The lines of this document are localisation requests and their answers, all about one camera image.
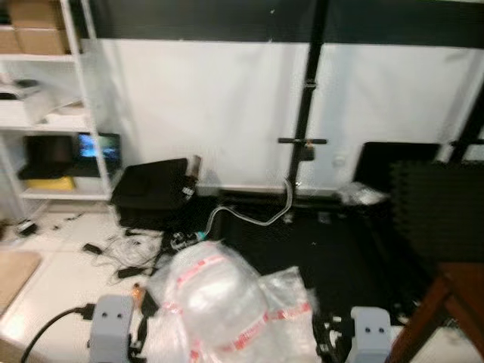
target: wooden chair leg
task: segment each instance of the wooden chair leg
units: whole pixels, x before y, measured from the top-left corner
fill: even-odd
[[[394,342],[387,363],[409,363],[446,317],[445,300],[449,290],[437,278],[407,326]]]
[[[459,327],[465,332],[467,337],[473,342],[477,351],[484,360],[484,321],[472,316],[462,305],[453,297],[449,297],[445,302],[448,313],[457,320]]]

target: white shelf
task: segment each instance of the white shelf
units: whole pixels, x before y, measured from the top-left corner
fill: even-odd
[[[67,126],[57,126],[49,125],[46,123],[38,123],[33,126],[28,127],[15,127],[15,126],[0,126],[0,130],[14,130],[14,131],[25,131],[25,132],[91,132],[87,127],[67,127]]]
[[[0,54],[0,61],[24,62],[74,62],[74,56],[65,55],[37,55],[37,54]]]
[[[96,194],[85,191],[51,191],[48,189],[29,188],[20,194],[23,199],[54,199],[54,200],[109,200],[107,194]]]

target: white tile floor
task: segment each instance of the white tile floor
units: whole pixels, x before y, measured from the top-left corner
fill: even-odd
[[[86,243],[102,246],[119,232],[107,213],[86,213],[76,221],[65,221],[77,213],[46,213],[37,221],[42,230],[27,238],[16,250],[35,250],[42,264],[29,279],[0,320],[0,335],[26,345],[40,327],[59,312],[83,306],[107,293],[129,294],[134,277],[110,286],[113,267],[92,266],[92,257],[81,253]],[[88,362],[90,323],[78,315],[63,318],[38,341],[36,351],[52,362]],[[399,328],[394,328],[393,338]],[[414,363],[482,363],[477,351],[454,331],[440,330],[415,358]]]

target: black pole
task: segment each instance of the black pole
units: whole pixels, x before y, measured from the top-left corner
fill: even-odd
[[[472,144],[482,144],[479,134],[484,126],[484,85],[482,85],[476,102],[467,118],[459,139],[452,143],[454,150],[449,158],[451,163],[459,163],[464,158],[467,149]]]
[[[311,45],[309,47],[308,61],[306,64],[306,76],[302,90],[301,104],[299,106],[296,133],[294,135],[294,139],[296,140],[306,139],[309,112],[311,111],[312,93],[316,89],[319,56],[324,41],[324,28],[326,26],[328,5],[329,0],[316,0],[315,16],[312,24]],[[293,143],[293,154],[290,161],[289,175],[287,177],[293,189],[293,195],[296,195],[296,178],[304,147],[305,143]]]

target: laptop screen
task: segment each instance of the laptop screen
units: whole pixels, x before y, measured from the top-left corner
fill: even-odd
[[[105,160],[120,160],[119,135],[99,134],[99,144]],[[90,134],[79,134],[79,154],[83,159],[96,158],[96,149]]]

